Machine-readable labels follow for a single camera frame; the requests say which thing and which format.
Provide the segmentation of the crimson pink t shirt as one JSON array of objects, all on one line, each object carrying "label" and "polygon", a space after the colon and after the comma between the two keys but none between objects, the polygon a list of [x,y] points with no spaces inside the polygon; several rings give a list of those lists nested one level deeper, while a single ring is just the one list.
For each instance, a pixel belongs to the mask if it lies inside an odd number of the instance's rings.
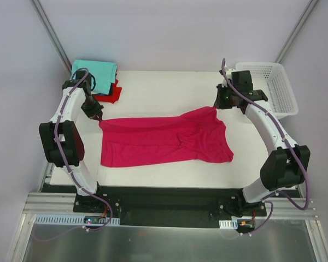
[{"label": "crimson pink t shirt", "polygon": [[210,106],[180,116],[104,120],[99,127],[103,132],[101,165],[109,168],[187,160],[226,163],[234,157],[226,126]]}]

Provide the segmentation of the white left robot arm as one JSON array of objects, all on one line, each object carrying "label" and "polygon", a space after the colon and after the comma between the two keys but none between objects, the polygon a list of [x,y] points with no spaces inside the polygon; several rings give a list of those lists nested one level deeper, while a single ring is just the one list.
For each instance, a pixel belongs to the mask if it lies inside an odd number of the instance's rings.
[{"label": "white left robot arm", "polygon": [[91,94],[87,80],[67,80],[62,85],[62,100],[54,116],[39,125],[45,157],[61,168],[76,187],[73,211],[101,213],[106,204],[99,183],[84,162],[85,147],[76,127],[81,110],[89,119],[101,121],[103,106]]}]

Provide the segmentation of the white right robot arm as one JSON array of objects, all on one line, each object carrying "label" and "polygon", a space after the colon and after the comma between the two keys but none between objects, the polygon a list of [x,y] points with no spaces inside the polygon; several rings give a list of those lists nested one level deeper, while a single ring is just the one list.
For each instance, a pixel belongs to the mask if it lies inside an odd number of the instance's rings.
[{"label": "white right robot arm", "polygon": [[225,212],[236,217],[248,215],[262,201],[279,193],[291,200],[284,189],[303,184],[306,189],[304,205],[290,202],[299,210],[306,210],[310,203],[310,185],[307,168],[311,152],[300,146],[275,117],[264,91],[255,90],[248,70],[228,72],[220,69],[224,82],[217,85],[214,106],[217,109],[237,107],[254,125],[266,146],[268,157],[260,169],[260,177],[241,188],[226,203]]}]

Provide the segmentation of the white plastic basket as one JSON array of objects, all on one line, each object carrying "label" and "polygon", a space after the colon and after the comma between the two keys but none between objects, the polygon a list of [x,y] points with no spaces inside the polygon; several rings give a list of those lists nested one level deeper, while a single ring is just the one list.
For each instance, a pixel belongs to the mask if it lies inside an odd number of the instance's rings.
[{"label": "white plastic basket", "polygon": [[239,62],[237,71],[248,70],[251,73],[254,88],[263,90],[268,103],[277,117],[282,119],[298,114],[298,106],[290,81],[284,67],[271,62]]}]

